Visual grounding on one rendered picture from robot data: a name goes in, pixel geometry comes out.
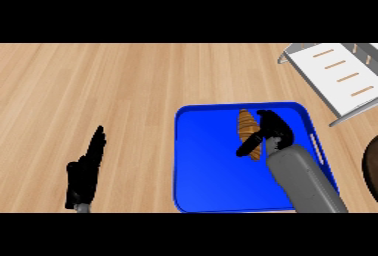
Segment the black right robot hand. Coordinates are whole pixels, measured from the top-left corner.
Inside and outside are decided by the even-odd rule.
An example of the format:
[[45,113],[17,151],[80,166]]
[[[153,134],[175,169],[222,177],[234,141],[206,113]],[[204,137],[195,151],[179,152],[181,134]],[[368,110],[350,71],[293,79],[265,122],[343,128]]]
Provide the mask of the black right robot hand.
[[268,155],[272,155],[294,143],[293,129],[280,115],[272,110],[259,110],[257,115],[260,116],[260,121],[257,121],[260,130],[243,142],[237,150],[238,157],[250,156],[252,151],[262,143],[266,143]]

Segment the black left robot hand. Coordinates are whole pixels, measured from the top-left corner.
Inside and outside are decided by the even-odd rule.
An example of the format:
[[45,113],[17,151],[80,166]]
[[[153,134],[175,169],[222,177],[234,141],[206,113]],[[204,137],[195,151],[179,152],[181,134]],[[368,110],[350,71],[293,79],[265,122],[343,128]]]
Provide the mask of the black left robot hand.
[[107,137],[104,127],[99,126],[91,140],[86,154],[77,161],[67,164],[67,209],[74,209],[74,205],[80,203],[92,205],[105,145]]

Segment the brown croissant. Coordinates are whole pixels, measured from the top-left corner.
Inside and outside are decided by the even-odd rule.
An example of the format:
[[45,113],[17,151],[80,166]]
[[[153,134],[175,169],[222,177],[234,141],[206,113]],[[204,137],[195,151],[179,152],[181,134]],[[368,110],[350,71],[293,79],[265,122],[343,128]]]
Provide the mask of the brown croissant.
[[[238,116],[238,136],[241,142],[246,142],[252,134],[260,130],[260,125],[247,109],[240,110]],[[253,161],[259,161],[262,156],[262,146],[257,146],[250,153]]]

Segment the blue plastic tray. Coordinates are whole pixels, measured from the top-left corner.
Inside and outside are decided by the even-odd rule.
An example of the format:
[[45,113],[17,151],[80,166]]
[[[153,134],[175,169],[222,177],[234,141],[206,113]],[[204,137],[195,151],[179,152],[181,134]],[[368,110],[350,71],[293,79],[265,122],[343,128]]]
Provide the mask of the blue plastic tray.
[[296,102],[188,105],[175,118],[173,200],[181,211],[266,212],[293,208],[263,159],[240,157],[240,111],[274,111],[294,131],[294,143],[333,171],[308,109]]

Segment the dark brown round object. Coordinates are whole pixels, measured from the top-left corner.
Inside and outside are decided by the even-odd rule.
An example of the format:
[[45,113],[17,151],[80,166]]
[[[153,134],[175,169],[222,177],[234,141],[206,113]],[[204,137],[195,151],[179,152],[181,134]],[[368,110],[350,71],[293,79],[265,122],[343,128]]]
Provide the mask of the dark brown round object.
[[365,149],[362,171],[370,192],[378,202],[378,135],[371,140]]

